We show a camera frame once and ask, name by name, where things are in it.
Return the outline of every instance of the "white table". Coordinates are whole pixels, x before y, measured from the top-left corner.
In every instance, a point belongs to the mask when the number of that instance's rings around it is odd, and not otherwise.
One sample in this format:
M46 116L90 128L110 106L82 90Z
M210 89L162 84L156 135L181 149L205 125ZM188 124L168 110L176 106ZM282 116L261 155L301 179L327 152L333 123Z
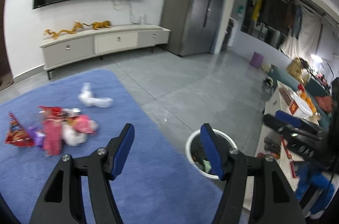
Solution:
M272 97L269 99L268 102L265 104L265 114L272 114L275 115L275 113L278 110L284 111L288 114L290 114L289 111L289 106L281 96L279 92L279 87L285 86L287 89L290 89L287 85L281 83L280 81L277 82L277 88L275 89ZM318 121L315 118L310 118L310 121L312 121L315 124L318 124ZM260 132L260 138L258 142L258 147L255 153L255 156L257 156L260 152L267 154L268 152L265 151L265 143L264 139L265 137L269 137L271 140L276 142L277 144L281 143L280 140L280 134L273 129L265 126L264 124L261 127L261 132ZM304 161L304 159L297 154L294 154L293 152L290 152L292 155L292 159L295 161ZM290 169L290 160L287 158L287 154L285 152L285 149L281 143L281 152L280 152L280 159L277 161L279 164L281 170L285 174L287 181L289 182L291 188L295 191L298 187L298 182L299 178L293 178L291 169ZM247 184L246 184L246 191L245 191L245 198L244 198L244 208L250 210L251 204L252 204L252 193L253 193L253 183L254 183L254 178L253 177L248 177L247 178Z

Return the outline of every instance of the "purple bucket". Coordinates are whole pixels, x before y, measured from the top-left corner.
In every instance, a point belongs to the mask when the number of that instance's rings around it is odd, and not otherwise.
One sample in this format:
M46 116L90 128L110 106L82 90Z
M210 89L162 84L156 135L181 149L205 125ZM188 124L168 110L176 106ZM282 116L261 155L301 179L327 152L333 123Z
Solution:
M263 55L261 55L261 54L259 54L259 53L257 53L257 52L254 52L250 64L251 64L253 67L259 69L260 66L261 66L261 64L262 64L262 60L263 60L263 59L264 59L264 56L263 56Z

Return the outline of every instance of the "golden lion figurine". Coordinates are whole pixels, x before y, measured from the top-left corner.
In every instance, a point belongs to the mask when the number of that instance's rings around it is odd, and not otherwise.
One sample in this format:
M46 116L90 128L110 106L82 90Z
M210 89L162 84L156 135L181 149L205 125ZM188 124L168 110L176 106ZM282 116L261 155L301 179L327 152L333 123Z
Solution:
M112 26L112 22L109 20L105 20L102 22L94 22L90 25L87 25L85 23L83 23L85 26L92 26L93 29L98 30L98 29L102 29L102 28L110 28Z
M75 34L77 29L80 28L80 29L83 29L83 24L81 22L74 22L73 23L73 29L72 30L60 30L59 32L55 32L55 31L51 31L50 29L46 29L44 31L44 35L51 35L54 39L57 39L60 35L60 33L62 32L66 32L68 34Z

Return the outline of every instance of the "refrigerator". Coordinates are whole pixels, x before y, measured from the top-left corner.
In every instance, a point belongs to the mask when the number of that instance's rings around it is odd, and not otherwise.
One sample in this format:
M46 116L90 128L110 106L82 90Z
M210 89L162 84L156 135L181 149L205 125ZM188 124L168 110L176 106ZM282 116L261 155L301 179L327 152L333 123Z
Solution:
M210 52L224 0L164 0L161 26L171 30L166 50L187 56Z

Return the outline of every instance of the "lamp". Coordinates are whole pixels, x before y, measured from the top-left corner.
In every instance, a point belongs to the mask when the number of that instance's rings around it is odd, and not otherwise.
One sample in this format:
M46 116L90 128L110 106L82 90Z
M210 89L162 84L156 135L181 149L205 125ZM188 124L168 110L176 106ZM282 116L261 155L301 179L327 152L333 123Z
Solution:
M322 58L317 56L317 55L314 55L313 53L311 54L311 58L315 61L315 62L319 62L319 63L322 63Z

